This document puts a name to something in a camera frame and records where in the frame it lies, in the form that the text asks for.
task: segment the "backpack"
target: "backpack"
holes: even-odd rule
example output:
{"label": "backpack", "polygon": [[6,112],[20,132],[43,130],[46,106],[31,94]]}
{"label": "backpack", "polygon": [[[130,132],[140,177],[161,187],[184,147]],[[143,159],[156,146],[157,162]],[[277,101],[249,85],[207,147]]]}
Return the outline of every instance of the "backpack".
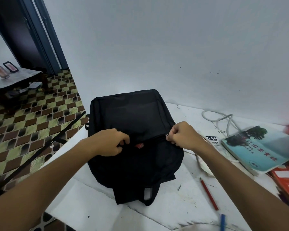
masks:
{"label": "backpack", "polygon": [[[88,165],[96,180],[113,188],[117,204],[135,200],[149,206],[160,184],[175,179],[183,149],[166,140],[175,122],[157,90],[143,90],[91,101],[88,137],[116,128],[130,136],[130,144],[116,156],[96,156]],[[145,188],[151,197],[145,199]]]}

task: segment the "pencil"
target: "pencil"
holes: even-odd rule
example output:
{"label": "pencil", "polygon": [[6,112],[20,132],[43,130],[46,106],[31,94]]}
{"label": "pencil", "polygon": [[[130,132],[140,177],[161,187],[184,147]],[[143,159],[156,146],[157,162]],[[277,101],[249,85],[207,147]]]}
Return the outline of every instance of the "pencil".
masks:
{"label": "pencil", "polygon": [[[200,178],[200,182],[201,182],[204,190],[206,191],[206,194],[208,195],[208,197],[209,197],[209,199],[210,199],[210,201],[211,201],[214,209],[215,209],[216,211],[218,211],[219,208],[218,208],[218,206],[216,205],[216,202],[214,201],[214,199],[213,199],[213,197],[212,197],[209,189],[207,188],[207,186],[206,186],[206,184],[204,183],[204,181],[202,180],[202,178]],[[226,222],[225,219],[226,219],[226,216],[225,216],[224,214],[221,214],[220,231],[225,231],[225,222]]]}
{"label": "pencil", "polygon": [[210,191],[208,190],[208,188],[207,188],[206,184],[204,183],[204,181],[202,180],[202,178],[200,178],[200,182],[201,182],[201,184],[202,184],[204,190],[206,191],[206,193],[207,193],[207,195],[208,195],[208,197],[209,197],[209,199],[210,199],[210,201],[211,201],[213,207],[215,208],[216,211],[218,211],[219,208],[217,207],[217,205],[216,205],[216,203],[215,203],[215,201],[214,201],[212,195],[210,194]]}

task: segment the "person's left hand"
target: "person's left hand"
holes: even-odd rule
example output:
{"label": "person's left hand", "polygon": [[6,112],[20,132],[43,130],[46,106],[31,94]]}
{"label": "person's left hand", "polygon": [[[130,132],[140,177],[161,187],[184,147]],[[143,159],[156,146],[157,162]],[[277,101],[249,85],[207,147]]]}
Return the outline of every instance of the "person's left hand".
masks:
{"label": "person's left hand", "polygon": [[122,151],[124,141],[129,144],[129,136],[116,129],[108,129],[97,132],[96,134],[81,140],[77,145],[81,151],[88,154],[89,159],[96,155],[112,156]]}

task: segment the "forearm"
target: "forearm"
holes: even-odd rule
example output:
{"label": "forearm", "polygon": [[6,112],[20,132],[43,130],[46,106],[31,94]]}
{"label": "forearm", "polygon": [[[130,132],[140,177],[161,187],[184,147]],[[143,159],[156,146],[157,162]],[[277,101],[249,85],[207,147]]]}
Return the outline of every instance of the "forearm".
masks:
{"label": "forearm", "polygon": [[32,228],[65,184],[88,160],[74,147],[0,196],[0,231]]}
{"label": "forearm", "polygon": [[289,231],[289,207],[281,200],[215,149],[208,147],[204,152],[196,153],[206,162],[253,231]]}

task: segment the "hand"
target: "hand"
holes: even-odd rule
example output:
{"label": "hand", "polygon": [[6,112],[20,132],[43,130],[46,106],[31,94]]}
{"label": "hand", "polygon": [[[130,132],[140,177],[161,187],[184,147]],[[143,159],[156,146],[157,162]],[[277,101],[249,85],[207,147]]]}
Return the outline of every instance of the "hand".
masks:
{"label": "hand", "polygon": [[89,159],[96,155],[112,156],[117,155],[122,151],[122,147],[117,147],[119,144],[129,144],[129,136],[116,129],[102,130],[94,135],[81,140],[77,145],[81,151],[88,154]]}
{"label": "hand", "polygon": [[195,153],[212,148],[187,122],[175,124],[166,137],[166,140],[172,144],[176,144],[176,146],[192,150]]}

